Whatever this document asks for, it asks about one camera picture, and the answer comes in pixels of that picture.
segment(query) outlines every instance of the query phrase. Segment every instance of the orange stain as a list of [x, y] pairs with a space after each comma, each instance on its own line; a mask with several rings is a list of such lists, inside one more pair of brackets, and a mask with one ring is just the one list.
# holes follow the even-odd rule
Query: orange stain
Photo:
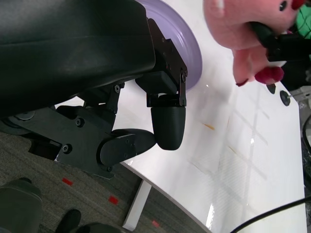
[[211, 130], [215, 130], [214, 127], [212, 127], [211, 125], [207, 125], [207, 124], [204, 124], [206, 127], [209, 127]]

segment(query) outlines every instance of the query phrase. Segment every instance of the white table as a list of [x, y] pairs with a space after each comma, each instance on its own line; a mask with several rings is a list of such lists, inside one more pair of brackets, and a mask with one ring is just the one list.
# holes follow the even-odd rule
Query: white table
[[[228, 233], [254, 216], [304, 197], [298, 104], [292, 99], [289, 107], [283, 105], [279, 92], [285, 88], [280, 83], [275, 95], [256, 82], [236, 87], [232, 53], [211, 37], [202, 0], [166, 2], [193, 30], [204, 70], [187, 92], [181, 148], [164, 151], [156, 145], [123, 163], [145, 181], [128, 221], [138, 220], [149, 183], [206, 232]], [[153, 131], [145, 96], [134, 82], [126, 83], [114, 129]], [[305, 206], [261, 220], [244, 232], [306, 233]]]

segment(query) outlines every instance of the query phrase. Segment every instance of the red plush nose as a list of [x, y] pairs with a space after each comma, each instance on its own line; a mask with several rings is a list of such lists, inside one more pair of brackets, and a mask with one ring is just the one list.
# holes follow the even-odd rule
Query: red plush nose
[[293, 0], [292, 8], [294, 10], [298, 10], [303, 4], [305, 4], [305, 0]]

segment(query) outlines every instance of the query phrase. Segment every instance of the red mark on carpet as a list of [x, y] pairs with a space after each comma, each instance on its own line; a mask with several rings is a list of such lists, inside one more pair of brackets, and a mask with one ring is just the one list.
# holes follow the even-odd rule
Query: red mark on carpet
[[117, 205], [119, 202], [119, 200], [113, 196], [110, 196], [108, 200], [114, 205]]
[[158, 224], [156, 221], [152, 221], [152, 225], [154, 225], [155, 227], [159, 227], [160, 226], [160, 224]]
[[72, 186], [72, 185], [73, 185], [73, 182], [70, 181], [70, 180], [68, 180], [68, 179], [66, 179], [66, 178], [63, 178], [63, 182], [66, 183], [66, 184], [68, 184], [69, 186]]

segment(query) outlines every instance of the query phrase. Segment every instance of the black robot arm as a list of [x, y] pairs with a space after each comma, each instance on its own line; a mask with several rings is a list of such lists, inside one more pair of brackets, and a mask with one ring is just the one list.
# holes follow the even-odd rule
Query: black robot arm
[[271, 28], [258, 22], [250, 22], [250, 25], [260, 43], [268, 49], [267, 57], [270, 62], [309, 59], [310, 39], [291, 33], [276, 35]]
[[[30, 139], [29, 152], [112, 178], [113, 165], [156, 143], [180, 147], [187, 67], [136, 1], [1, 1], [0, 33], [0, 130]], [[133, 79], [154, 133], [113, 129]], [[74, 96], [83, 107], [55, 109]]]

